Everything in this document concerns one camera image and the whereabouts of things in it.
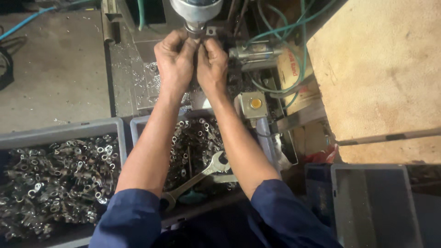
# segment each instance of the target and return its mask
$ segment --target finger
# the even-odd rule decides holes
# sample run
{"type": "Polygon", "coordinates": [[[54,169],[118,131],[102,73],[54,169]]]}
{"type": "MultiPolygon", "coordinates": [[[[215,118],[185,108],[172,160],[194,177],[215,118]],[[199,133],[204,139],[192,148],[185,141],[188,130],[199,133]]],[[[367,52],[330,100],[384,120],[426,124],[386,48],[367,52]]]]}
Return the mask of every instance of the finger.
{"type": "Polygon", "coordinates": [[[162,46],[166,50],[176,52],[176,47],[185,39],[187,39],[187,33],[182,30],[173,30],[167,37],[162,40],[162,46]]]}
{"type": "Polygon", "coordinates": [[[187,38],[187,40],[185,40],[184,42],[184,45],[182,46],[181,53],[179,55],[190,61],[193,61],[193,55],[196,51],[197,46],[198,44],[196,44],[195,40],[193,40],[192,38],[187,38]]]}
{"type": "Polygon", "coordinates": [[[200,66],[210,66],[210,63],[208,62],[207,50],[203,44],[199,46],[198,50],[198,67],[200,66]]]}
{"type": "Polygon", "coordinates": [[[216,59],[224,53],[220,44],[213,38],[205,41],[205,48],[207,49],[208,57],[210,59],[216,59]]]}

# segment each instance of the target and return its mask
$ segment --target hand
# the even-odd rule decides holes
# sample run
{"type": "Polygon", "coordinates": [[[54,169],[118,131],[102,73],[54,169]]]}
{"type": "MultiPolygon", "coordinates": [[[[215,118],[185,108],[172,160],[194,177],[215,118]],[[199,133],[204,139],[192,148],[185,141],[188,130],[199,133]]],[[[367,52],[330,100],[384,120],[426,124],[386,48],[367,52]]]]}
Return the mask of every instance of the hand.
{"type": "Polygon", "coordinates": [[[197,43],[188,38],[183,30],[172,31],[164,40],[156,44],[155,56],[161,76],[160,96],[181,99],[193,75],[193,55],[197,43]],[[184,43],[180,52],[177,47],[184,43]]]}
{"type": "Polygon", "coordinates": [[[198,82],[208,100],[226,94],[228,55],[213,38],[200,45],[198,82]]]}

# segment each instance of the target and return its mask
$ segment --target open-end wrench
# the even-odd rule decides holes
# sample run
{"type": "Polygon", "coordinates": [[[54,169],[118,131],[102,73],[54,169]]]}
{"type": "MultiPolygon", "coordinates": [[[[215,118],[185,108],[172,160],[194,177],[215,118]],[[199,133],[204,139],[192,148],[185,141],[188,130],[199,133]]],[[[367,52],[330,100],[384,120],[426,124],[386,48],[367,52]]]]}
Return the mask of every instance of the open-end wrench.
{"type": "Polygon", "coordinates": [[[215,172],[223,172],[230,169],[230,163],[222,164],[219,161],[219,157],[222,155],[223,151],[219,151],[213,155],[210,164],[205,168],[201,173],[197,174],[190,180],[188,180],[183,185],[179,186],[177,189],[163,192],[161,195],[161,199],[165,199],[168,201],[168,206],[165,211],[172,210],[176,205],[176,200],[189,188],[198,183],[200,180],[204,179],[206,176],[213,174],[215,172]]]}

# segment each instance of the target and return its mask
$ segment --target blue sleeve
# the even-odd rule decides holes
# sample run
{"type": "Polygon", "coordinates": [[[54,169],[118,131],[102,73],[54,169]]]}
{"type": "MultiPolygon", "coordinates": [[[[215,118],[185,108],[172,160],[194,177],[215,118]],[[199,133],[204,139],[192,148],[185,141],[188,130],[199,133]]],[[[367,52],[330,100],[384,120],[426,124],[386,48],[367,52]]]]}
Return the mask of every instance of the blue sleeve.
{"type": "Polygon", "coordinates": [[[160,233],[159,198],[146,190],[126,189],[110,199],[89,248],[150,247],[160,233]]]}
{"type": "Polygon", "coordinates": [[[328,227],[280,180],[263,181],[251,205],[289,247],[341,247],[328,227]]]}

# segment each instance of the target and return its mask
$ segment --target blue work uniform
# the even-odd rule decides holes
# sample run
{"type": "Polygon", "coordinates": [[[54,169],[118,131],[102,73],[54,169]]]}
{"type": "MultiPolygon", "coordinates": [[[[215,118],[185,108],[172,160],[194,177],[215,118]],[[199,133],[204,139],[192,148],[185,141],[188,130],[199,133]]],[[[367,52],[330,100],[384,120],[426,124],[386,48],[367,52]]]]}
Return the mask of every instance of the blue work uniform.
{"type": "Polygon", "coordinates": [[[116,193],[90,248],[113,247],[341,247],[280,180],[266,180],[251,198],[202,214],[161,233],[159,199],[141,189],[116,193]]]}

